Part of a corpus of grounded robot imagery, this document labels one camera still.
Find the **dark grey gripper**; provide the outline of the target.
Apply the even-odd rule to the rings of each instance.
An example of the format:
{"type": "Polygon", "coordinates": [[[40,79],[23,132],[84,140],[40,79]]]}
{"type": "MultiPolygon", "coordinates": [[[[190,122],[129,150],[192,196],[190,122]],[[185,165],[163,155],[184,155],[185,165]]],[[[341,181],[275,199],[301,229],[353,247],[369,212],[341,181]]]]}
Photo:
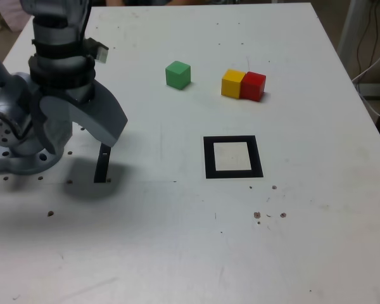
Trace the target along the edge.
{"type": "Polygon", "coordinates": [[[72,89],[33,83],[30,114],[34,132],[47,152],[62,154],[72,136],[72,122],[112,147],[128,119],[115,96],[97,80],[72,89]]]}

